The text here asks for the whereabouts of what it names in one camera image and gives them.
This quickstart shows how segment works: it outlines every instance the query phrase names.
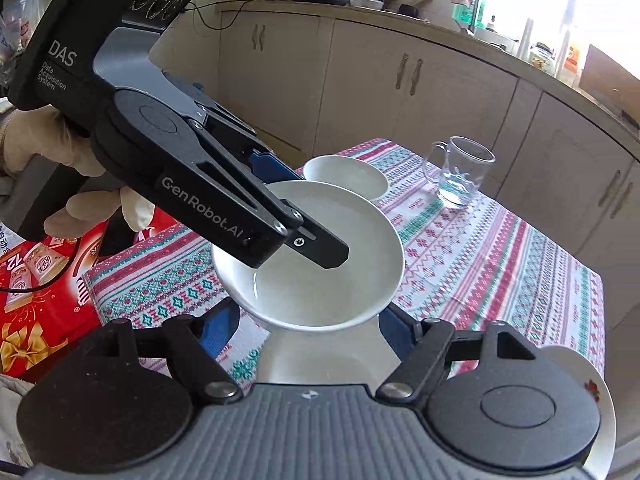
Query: kitchen cabinet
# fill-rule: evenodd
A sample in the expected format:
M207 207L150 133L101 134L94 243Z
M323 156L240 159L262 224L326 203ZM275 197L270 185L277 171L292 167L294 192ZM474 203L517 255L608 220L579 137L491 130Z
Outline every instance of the kitchen cabinet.
M601 129L543 94L497 200L575 255L632 161Z
M612 192L605 214L577 258L602 277L605 327L640 305L640 164Z
M491 147L516 82L435 43L336 20L314 155L375 137L421 155L453 135Z
M537 86L524 79L518 81L509 110L492 149L495 164L489 175L500 183L498 187L504 182L524 142L541 96L542 91Z
M314 156L392 136L410 40L384 28L335 21Z
M450 48L410 39L404 99L392 139L422 156L433 142L451 136L491 149L517 79Z
M222 13L228 25L235 12ZM333 20L241 12L222 31L219 101L304 152L313 148Z

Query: small white bowl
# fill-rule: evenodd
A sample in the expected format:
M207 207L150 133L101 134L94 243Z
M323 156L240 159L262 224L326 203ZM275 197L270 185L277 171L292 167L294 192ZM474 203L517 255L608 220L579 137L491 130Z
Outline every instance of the small white bowl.
M323 269L283 245L252 269L213 246L213 264L229 295L270 331L326 333L379 314L404 272L402 243L382 211L331 184L286 180L267 188L341 238L349 257L336 269Z
M596 480L605 480L616 448L616 412L609 389L596 367L578 352L562 345L545 346L540 350L596 399L600 409L600 429L583 467Z
M350 0L351 7L365 7L366 9L382 10L384 2L380 0Z
M350 156L316 156L304 165L302 175L307 180L343 187L371 202L389 191L389 183L380 170Z

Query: gloved hand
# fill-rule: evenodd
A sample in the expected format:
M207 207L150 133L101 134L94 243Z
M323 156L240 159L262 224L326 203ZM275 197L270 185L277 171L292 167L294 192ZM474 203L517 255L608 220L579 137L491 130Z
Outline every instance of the gloved hand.
M0 195L10 193L13 179L36 153L53 162L71 166L85 176L100 176L105 172L91 151L89 139L76 134L54 107L7 113L8 108L12 106L5 99L0 100L0 114L6 114L0 122L0 154L2 169L8 175L0 180ZM110 218L120 205L132 230L148 227L154 205L130 187L123 187L74 195L64 209L45 220L44 231L59 238L80 237Z

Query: table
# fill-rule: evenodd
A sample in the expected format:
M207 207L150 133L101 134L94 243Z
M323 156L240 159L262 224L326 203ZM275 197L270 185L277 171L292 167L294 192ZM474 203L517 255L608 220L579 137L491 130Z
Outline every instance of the table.
M367 161L389 180L378 206L404 245L397 305L416 319L440 317L466 330L503 319L538 346L577 350L603 373L603 294L595 272L482 194L464 210L445 208L427 184L420 156L389 140L370 140L341 155ZM210 244L180 224L98 264L84 280L103 323L128 317L137 328L181 313L197 316L226 296ZM242 316L218 357L245 390L267 336ZM166 373L161 360L144 364Z

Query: window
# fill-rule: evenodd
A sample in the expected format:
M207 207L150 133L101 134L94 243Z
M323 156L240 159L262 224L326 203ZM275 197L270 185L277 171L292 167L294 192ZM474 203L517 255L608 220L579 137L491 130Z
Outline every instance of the window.
M561 25L569 0L486 0L483 21L496 16L498 32L519 38L527 18L533 18L533 41L559 46ZM640 30L633 24L640 0L575 0L568 17L576 37L584 46L593 43L640 78Z

